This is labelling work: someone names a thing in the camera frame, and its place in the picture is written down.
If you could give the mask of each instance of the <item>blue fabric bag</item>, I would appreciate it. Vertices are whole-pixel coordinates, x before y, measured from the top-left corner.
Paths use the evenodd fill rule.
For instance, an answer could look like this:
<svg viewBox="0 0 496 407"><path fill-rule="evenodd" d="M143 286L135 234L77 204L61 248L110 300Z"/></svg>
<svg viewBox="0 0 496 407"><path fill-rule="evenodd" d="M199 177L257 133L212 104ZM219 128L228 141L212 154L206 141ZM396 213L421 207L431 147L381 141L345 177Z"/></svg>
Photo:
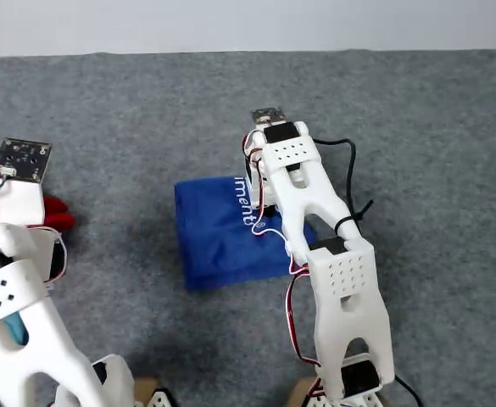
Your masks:
<svg viewBox="0 0 496 407"><path fill-rule="evenodd" d="M216 288L233 282L284 276L289 258L273 232L252 234L257 210L251 210L243 177L205 178L175 185L176 230L186 288ZM264 216L257 230L281 230L281 216ZM316 235L304 226L308 243Z"/></svg>

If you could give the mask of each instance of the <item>wooden base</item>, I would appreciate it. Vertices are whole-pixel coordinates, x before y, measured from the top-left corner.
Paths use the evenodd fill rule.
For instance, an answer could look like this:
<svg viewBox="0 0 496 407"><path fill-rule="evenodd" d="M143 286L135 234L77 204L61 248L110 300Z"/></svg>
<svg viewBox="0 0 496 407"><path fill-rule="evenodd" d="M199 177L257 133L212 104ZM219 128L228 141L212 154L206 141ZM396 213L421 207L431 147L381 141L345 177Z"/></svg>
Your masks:
<svg viewBox="0 0 496 407"><path fill-rule="evenodd" d="M159 388L159 381L153 377L138 377L135 379L135 400L146 405L153 396L156 388Z"/></svg>

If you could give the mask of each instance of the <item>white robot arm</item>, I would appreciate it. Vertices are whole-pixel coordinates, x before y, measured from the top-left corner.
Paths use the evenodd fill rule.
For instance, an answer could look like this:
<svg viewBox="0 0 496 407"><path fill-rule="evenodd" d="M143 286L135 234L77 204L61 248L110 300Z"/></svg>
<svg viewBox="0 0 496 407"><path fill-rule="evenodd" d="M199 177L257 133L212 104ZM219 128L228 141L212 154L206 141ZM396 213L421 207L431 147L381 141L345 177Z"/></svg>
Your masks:
<svg viewBox="0 0 496 407"><path fill-rule="evenodd" d="M389 318L378 289L373 246L359 232L321 164L304 122L288 122L280 109L254 111L255 129L244 138L253 208L275 205L289 256L307 266L315 295L315 369L332 405L379 390L394 379ZM337 234L314 247L304 218L315 214ZM349 344L365 340L369 353L345 358Z"/></svg>
<svg viewBox="0 0 496 407"><path fill-rule="evenodd" d="M134 381L126 362L109 355L95 364L76 348L48 297L52 231L0 224L0 404L34 407L31 377L60 383L56 407L132 407ZM20 313L29 341L17 344L3 320Z"/></svg>

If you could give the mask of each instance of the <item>white wall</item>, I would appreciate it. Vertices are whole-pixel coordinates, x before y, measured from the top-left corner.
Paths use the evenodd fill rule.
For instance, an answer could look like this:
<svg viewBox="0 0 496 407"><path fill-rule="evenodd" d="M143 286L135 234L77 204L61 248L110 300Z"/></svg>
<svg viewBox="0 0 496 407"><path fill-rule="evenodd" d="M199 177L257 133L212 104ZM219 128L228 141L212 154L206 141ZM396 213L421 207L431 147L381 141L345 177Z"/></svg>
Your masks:
<svg viewBox="0 0 496 407"><path fill-rule="evenodd" d="M496 47L496 0L0 0L0 56Z"/></svg>

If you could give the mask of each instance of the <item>circuit board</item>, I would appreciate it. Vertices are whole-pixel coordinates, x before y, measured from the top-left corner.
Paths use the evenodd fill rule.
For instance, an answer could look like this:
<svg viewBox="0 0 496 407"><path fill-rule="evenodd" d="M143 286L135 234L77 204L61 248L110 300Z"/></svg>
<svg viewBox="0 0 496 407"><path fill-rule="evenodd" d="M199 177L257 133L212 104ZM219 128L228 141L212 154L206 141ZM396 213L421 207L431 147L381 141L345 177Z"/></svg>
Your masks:
<svg viewBox="0 0 496 407"><path fill-rule="evenodd" d="M0 178L42 182L52 144L5 138L0 148Z"/></svg>

